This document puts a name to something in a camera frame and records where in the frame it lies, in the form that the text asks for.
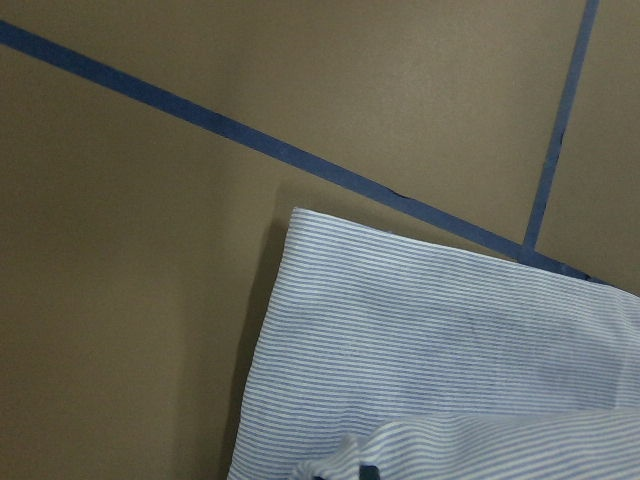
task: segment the striped cloth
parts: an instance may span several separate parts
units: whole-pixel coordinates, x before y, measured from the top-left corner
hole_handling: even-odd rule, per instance
[[[614,426],[594,427],[609,449],[619,446],[616,422],[637,427],[637,408],[638,297],[296,209],[247,380],[229,478],[305,478],[313,470],[307,467],[318,465],[301,462],[349,452],[350,441],[358,455],[371,453],[389,425],[398,432],[389,443],[396,453],[388,461],[396,466],[413,445],[402,445],[406,428],[439,432],[438,445],[430,437],[425,447],[438,452],[468,431],[473,450],[482,431],[515,428],[520,416],[542,422],[523,441],[552,458],[556,443],[550,437],[544,448],[543,425],[566,415],[577,419],[564,426],[575,436],[586,420],[570,412],[615,409],[607,417]],[[415,427],[403,421],[407,416]],[[515,426],[504,418],[517,418]],[[480,429],[474,422],[484,430],[473,433]],[[497,468],[500,458],[487,464],[474,455],[460,465],[448,455],[431,457],[439,473],[429,475],[467,478],[469,468],[476,476],[468,478],[502,478],[477,470]],[[591,478],[640,478],[624,472],[625,459],[622,476]],[[357,479],[343,473],[327,480]],[[380,473],[383,480],[411,478]]]

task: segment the folded cloth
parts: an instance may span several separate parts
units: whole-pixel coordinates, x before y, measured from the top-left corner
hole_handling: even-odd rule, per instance
[[[291,478],[358,480],[363,464],[384,480],[637,480],[640,409],[405,417],[368,438],[347,435],[336,454],[301,462]]]
[[[622,407],[638,297],[296,209],[229,478],[287,478],[407,415]]]

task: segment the tan floor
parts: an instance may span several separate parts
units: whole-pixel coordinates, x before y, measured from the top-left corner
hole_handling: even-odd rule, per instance
[[[583,5],[39,3],[0,14],[518,242]],[[635,293],[637,10],[601,7],[540,243]],[[0,56],[1,478],[224,478],[295,205],[491,254]]]

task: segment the cloth fold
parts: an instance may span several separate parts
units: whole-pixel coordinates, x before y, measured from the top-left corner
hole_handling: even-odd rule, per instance
[[[229,478],[406,416],[638,408],[639,352],[634,295],[296,209]]]

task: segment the blue line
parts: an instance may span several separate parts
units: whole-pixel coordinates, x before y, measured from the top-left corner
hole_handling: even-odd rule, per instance
[[[527,232],[525,233],[524,242],[522,244],[522,252],[518,257],[522,263],[531,264],[531,261],[535,258],[533,251],[536,247],[536,243],[538,242],[538,237],[540,236],[540,228],[542,227],[542,220],[547,209],[551,185],[553,183],[553,177],[555,176],[556,168],[558,166],[558,158],[560,157],[560,151],[562,149],[562,140],[564,139],[564,133],[567,129],[567,124],[569,123],[569,116],[571,115],[571,107],[573,106],[573,101],[578,89],[580,72],[587,53],[587,46],[589,45],[589,37],[591,35],[593,23],[598,11],[598,3],[599,0],[587,0],[584,8],[582,21],[580,23],[580,30],[578,31],[576,44],[571,57],[569,72],[567,73],[562,97],[560,98],[560,105],[558,106],[558,112],[556,113],[555,124],[549,141],[549,147],[547,149],[547,158],[542,168],[538,191],[536,192],[531,216],[529,217]]]
[[[2,20],[0,20],[0,41],[26,55],[74,73],[507,257],[517,258],[520,253],[520,245],[512,240],[426,203],[400,195],[384,185],[339,165]],[[535,259],[540,265],[539,268],[576,278],[591,278],[579,270],[544,255],[535,253]]]

